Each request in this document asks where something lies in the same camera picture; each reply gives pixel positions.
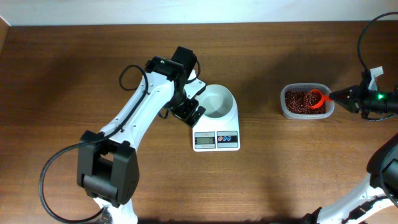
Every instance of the red measuring spoon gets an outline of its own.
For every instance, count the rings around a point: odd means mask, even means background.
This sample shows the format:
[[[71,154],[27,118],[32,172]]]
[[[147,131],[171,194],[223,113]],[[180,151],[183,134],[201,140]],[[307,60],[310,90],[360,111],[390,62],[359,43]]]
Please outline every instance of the red measuring spoon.
[[[325,101],[333,101],[332,99],[329,98],[329,96],[326,96],[326,95],[322,94],[322,92],[319,91],[319,90],[311,90],[308,93],[306,93],[305,96],[307,96],[311,92],[312,93],[318,93],[319,95],[321,95],[321,100],[317,104],[315,104],[313,106],[308,106],[309,108],[311,108],[313,110],[318,109],[319,107],[321,107],[324,104]]]

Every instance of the brown wooden surface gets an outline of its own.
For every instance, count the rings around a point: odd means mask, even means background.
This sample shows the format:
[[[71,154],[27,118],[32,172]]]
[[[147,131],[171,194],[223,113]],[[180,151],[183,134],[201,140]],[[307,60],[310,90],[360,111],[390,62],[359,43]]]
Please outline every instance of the brown wooden surface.
[[[6,41],[9,28],[10,26],[7,24],[7,22],[0,17],[0,55],[4,42]]]
[[[299,218],[360,183],[398,119],[364,121],[336,106],[328,119],[288,120],[280,91],[290,83],[340,90],[361,81],[356,41],[365,22],[163,26],[12,27],[0,58],[0,220],[55,223],[43,210],[44,162],[99,131],[131,97],[118,85],[126,65],[193,49],[201,79],[224,85],[239,108],[241,149],[197,153],[190,128],[155,118],[138,150],[141,179],[133,206],[141,218],[191,221]],[[363,45],[379,86],[398,83],[398,22],[372,27]],[[126,75],[135,86],[137,71]],[[76,185],[77,151],[55,161],[45,181],[50,206],[85,218],[98,210]],[[390,207],[369,223],[395,223]]]

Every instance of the beans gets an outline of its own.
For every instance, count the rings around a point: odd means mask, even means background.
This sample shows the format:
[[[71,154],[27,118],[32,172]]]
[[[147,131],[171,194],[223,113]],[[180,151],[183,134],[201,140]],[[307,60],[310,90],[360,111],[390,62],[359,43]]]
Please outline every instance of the beans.
[[[309,93],[307,97],[303,91],[287,91],[285,93],[285,102],[287,109],[292,113],[297,114],[325,114],[326,104],[323,104],[318,109],[311,109],[308,106],[317,104],[321,96],[317,93]]]

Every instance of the white scale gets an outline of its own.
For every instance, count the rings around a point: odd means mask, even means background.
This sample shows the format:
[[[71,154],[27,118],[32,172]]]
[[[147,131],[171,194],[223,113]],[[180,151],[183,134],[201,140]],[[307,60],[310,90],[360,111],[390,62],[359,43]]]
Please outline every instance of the white scale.
[[[221,85],[208,85],[196,97],[206,108],[192,131],[192,145],[196,152],[237,151],[239,138],[238,106],[232,93]]]

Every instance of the clear plastic container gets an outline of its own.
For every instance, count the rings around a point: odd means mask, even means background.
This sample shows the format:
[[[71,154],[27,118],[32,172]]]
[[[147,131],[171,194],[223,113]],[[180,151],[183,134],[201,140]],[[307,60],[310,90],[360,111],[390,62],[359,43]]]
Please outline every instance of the clear plastic container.
[[[282,104],[282,110],[284,116],[288,119],[323,119],[329,117],[335,110],[335,103],[333,101],[326,101],[326,113],[325,114],[297,114],[292,113],[287,109],[285,102],[285,92],[287,91],[310,91],[310,90],[320,90],[322,94],[329,95],[331,90],[322,84],[317,83],[296,83],[287,85],[280,93],[280,103]]]

